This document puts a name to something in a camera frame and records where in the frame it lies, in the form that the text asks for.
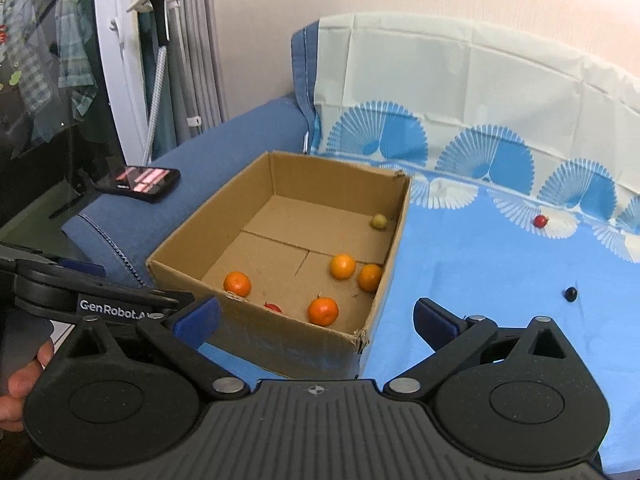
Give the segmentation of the person's left hand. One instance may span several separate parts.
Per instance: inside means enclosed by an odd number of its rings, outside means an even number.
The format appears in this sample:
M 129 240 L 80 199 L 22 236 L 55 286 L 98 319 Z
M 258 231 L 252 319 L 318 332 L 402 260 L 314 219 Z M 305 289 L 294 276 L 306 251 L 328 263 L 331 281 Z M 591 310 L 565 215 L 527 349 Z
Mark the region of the person's left hand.
M 48 339 L 38 350 L 35 359 L 17 370 L 9 378 L 9 390 L 0 399 L 0 428 L 2 431 L 20 432 L 24 429 L 23 408 L 27 396 L 35 387 L 43 370 L 54 355 L 54 345 Z

